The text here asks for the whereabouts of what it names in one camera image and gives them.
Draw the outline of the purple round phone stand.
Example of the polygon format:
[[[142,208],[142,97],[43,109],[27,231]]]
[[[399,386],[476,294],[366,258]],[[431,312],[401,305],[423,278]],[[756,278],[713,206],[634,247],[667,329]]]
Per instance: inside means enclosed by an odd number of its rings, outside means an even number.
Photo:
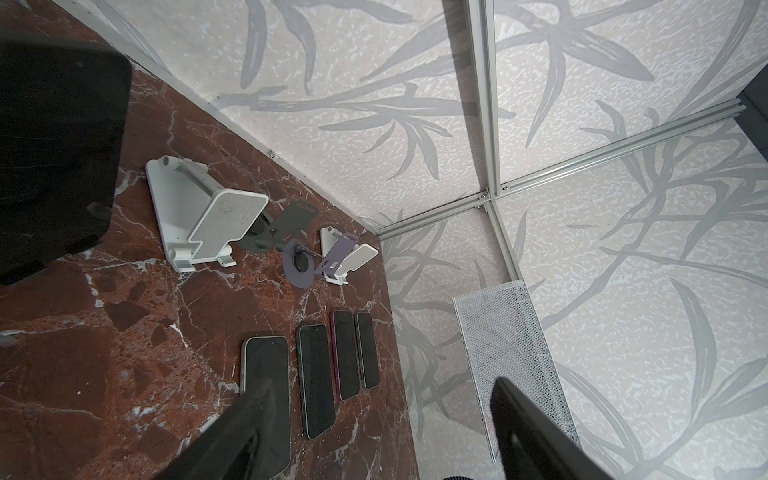
[[[345,233],[322,256],[302,242],[290,240],[282,250],[285,276],[294,287],[300,289],[310,288],[316,279],[336,279],[348,271],[346,260],[358,241],[357,235]]]

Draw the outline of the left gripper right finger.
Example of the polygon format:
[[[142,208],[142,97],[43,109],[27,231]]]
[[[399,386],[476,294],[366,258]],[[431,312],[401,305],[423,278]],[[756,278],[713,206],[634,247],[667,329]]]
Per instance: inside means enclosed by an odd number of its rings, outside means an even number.
[[[509,379],[495,380],[490,407],[506,478],[611,478]]]

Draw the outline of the white phone stand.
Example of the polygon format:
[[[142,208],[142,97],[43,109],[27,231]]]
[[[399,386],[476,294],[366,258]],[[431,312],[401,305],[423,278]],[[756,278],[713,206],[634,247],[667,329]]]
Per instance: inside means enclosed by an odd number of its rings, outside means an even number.
[[[265,194],[222,186],[208,166],[163,156],[145,165],[168,262],[178,273],[198,264],[233,267],[233,242],[241,240],[269,203]]]
[[[330,226],[320,230],[320,240],[323,258],[315,274],[335,285],[347,284],[350,271],[358,270],[378,255],[374,247],[359,243],[357,235]]]

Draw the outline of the dark grey round stand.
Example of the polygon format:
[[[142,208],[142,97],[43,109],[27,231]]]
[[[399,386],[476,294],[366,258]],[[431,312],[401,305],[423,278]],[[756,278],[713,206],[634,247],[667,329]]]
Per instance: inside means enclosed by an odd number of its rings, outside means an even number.
[[[262,212],[236,244],[254,253],[266,253],[272,248],[282,251],[294,236],[310,224],[318,212],[317,207],[304,200],[291,203],[275,218]]]

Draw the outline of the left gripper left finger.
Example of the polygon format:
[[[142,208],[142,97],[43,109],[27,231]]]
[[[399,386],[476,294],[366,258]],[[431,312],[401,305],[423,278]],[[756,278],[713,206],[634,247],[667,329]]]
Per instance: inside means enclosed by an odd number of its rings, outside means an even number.
[[[255,434],[252,400],[241,395],[157,479],[251,479],[247,447]]]

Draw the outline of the black phone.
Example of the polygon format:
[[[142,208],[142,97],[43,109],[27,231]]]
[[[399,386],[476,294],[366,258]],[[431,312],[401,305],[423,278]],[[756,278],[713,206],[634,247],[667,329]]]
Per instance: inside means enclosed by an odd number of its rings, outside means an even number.
[[[341,401],[346,401],[360,391],[353,314],[349,311],[334,311],[331,315],[331,331],[338,394]]]
[[[314,439],[336,419],[328,329],[303,325],[297,331],[298,370],[305,434]]]
[[[251,479],[282,473],[291,457],[288,342],[283,336],[251,337],[242,346],[241,392],[256,412],[247,447]]]
[[[2,34],[2,284],[107,233],[132,73],[104,44]]]
[[[358,312],[355,315],[355,325],[363,383],[366,390],[371,390],[380,384],[378,352],[371,314]]]

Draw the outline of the white phone stand front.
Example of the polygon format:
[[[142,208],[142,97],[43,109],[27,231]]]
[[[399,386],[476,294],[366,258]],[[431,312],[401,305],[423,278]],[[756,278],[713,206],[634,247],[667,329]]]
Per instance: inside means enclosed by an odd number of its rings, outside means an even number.
[[[163,156],[145,165],[168,262],[178,273],[198,264],[233,267],[233,242],[241,240],[269,203],[265,194],[222,186],[208,166]]]

